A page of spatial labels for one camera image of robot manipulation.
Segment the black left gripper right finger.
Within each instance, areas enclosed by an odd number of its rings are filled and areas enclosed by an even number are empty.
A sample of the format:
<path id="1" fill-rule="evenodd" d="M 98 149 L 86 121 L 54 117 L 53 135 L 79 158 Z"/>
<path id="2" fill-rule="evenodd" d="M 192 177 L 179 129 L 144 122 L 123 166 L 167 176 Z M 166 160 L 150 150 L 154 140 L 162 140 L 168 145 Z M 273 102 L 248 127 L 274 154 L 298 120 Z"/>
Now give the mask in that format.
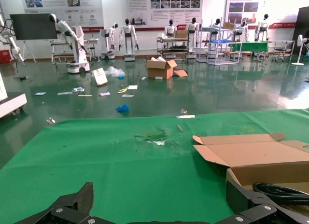
<path id="1" fill-rule="evenodd" d="M 309 218 L 277 205 L 263 193 L 226 181 L 226 202 L 235 215 L 219 224 L 307 224 Z"/>

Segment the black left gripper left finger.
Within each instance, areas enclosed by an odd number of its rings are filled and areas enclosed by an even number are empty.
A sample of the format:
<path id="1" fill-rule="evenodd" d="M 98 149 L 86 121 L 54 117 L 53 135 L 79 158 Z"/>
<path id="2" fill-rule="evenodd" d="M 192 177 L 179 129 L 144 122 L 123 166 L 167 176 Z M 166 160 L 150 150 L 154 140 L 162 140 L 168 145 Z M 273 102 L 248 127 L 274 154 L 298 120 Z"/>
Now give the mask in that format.
<path id="1" fill-rule="evenodd" d="M 94 204 L 94 187 L 86 182 L 76 193 L 62 195 L 47 209 L 18 221 L 19 224 L 110 224 L 90 212 Z"/>

